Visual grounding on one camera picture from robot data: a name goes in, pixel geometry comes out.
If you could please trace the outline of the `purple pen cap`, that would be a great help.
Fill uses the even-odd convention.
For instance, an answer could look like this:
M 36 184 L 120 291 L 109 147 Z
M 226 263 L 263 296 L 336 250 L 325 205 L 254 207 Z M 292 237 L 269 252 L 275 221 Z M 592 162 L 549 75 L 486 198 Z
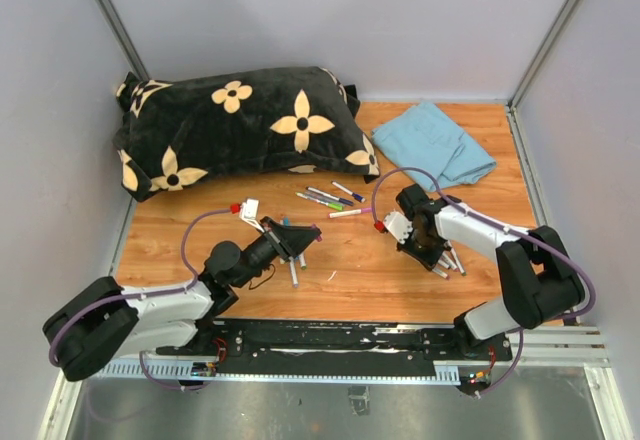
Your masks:
M 322 241 L 322 233 L 321 230 L 319 229 L 319 227 L 317 227 L 316 225 L 312 225 L 312 227 L 316 230 L 316 241 L 321 242 Z

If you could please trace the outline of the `pink cap marker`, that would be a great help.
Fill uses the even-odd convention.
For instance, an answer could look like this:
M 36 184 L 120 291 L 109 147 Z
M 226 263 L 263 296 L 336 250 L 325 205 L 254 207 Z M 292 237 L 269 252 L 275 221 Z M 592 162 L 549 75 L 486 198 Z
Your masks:
M 446 251 L 442 254 L 443 260 L 449 265 L 452 270 L 458 270 L 456 262 L 447 254 Z

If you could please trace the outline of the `purple cap marker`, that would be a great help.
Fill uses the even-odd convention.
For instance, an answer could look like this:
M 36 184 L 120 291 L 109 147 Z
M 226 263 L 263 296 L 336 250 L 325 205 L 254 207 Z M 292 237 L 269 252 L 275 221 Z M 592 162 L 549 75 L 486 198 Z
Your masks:
M 435 268 L 434 267 L 432 269 L 432 272 L 435 273 L 436 275 L 438 275 L 439 277 L 445 279 L 445 280 L 449 280 L 450 279 L 450 276 L 446 272 L 442 271 L 439 268 Z

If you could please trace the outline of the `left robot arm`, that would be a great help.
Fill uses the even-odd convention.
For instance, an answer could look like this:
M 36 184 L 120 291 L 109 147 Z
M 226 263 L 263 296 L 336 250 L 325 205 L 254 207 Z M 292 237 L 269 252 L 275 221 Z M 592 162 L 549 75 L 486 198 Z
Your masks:
M 112 276 L 94 280 L 42 327 L 49 361 L 70 382 L 85 380 L 111 360 L 164 347 L 207 353 L 214 331 L 206 320 L 228 310 L 237 289 L 267 271 L 277 258 L 292 261 L 321 235 L 315 226 L 286 226 L 264 217 L 247 247 L 216 244 L 188 281 L 168 287 L 123 287 Z

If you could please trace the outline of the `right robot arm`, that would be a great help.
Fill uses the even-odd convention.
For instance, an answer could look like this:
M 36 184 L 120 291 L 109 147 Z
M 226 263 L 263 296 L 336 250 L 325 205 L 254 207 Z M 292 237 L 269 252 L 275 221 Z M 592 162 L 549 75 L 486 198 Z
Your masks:
M 430 198 L 417 184 L 404 188 L 396 202 L 400 209 L 387 214 L 383 226 L 397 249 L 424 268 L 435 270 L 452 241 L 497 266 L 501 294 L 453 321 L 453 347 L 463 359 L 477 359 L 500 335 L 532 330 L 585 300 L 585 287 L 553 228 L 509 226 L 456 197 Z

